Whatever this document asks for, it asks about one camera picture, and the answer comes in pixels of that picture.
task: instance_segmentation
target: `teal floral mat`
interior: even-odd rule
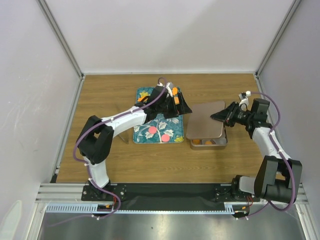
[[[153,87],[140,87],[136,91],[136,101],[149,96]],[[136,144],[182,143],[184,141],[183,116],[165,119],[163,114],[146,124],[133,128],[133,141]]]

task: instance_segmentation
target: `orange sticker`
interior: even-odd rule
[[[180,103],[179,98],[177,96],[174,97],[174,103],[175,105],[178,105]]]
[[[172,95],[177,95],[178,94],[178,88],[177,87],[174,87],[172,88]]]
[[[138,102],[141,102],[144,98],[145,98],[145,96],[144,96],[144,97],[140,97],[140,98],[138,99]]]

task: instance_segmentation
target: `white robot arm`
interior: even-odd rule
[[[282,149],[275,132],[271,131],[273,126],[267,123],[269,101],[255,98],[251,110],[244,110],[244,104],[248,107],[249,103],[247,93],[239,95],[240,103],[233,102],[226,109],[211,115],[212,119],[223,122],[228,127],[233,127],[236,123],[244,125],[264,157],[257,176],[237,175],[232,180],[231,191],[234,191],[235,195],[237,192],[245,192],[268,201],[289,203],[292,201],[293,193],[294,200],[297,198],[298,191],[294,189],[299,188],[302,164],[300,161],[291,159]],[[277,179],[277,173],[281,173],[285,179]]]
[[[163,114],[164,118],[168,119],[188,113],[192,111],[178,88],[174,87],[171,82],[165,85],[159,82],[150,96],[140,99],[127,111],[103,118],[91,116],[80,133],[78,140],[80,138],[82,140],[77,145],[88,166],[90,181],[101,189],[110,185],[106,159],[112,140],[118,134],[136,125],[145,124],[158,114]]]

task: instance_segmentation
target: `white backdrop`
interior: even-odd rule
[[[35,0],[0,5],[0,222],[21,200],[20,240],[53,170],[79,78]]]
[[[320,1],[304,0],[274,50],[261,80],[281,110],[284,149],[303,165],[303,186],[320,225]]]
[[[47,0],[85,73],[256,71],[293,0]]]

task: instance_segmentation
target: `wooden table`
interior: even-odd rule
[[[137,88],[154,87],[158,77],[155,74],[86,76],[57,182],[88,180],[84,165],[72,158],[74,144],[88,117],[108,117],[119,113],[118,109],[129,109],[135,103]],[[239,100],[239,93],[258,90],[252,74],[166,74],[163,77],[181,88],[191,108],[194,104],[218,100],[229,105]],[[188,119],[188,115],[183,117],[185,133]],[[256,176],[263,158],[245,127],[236,125],[226,131],[225,149],[196,151],[190,149],[186,138],[175,144],[135,144],[130,129],[129,144],[119,137],[113,139],[106,160],[108,175],[112,182],[128,183],[226,183],[236,175]]]

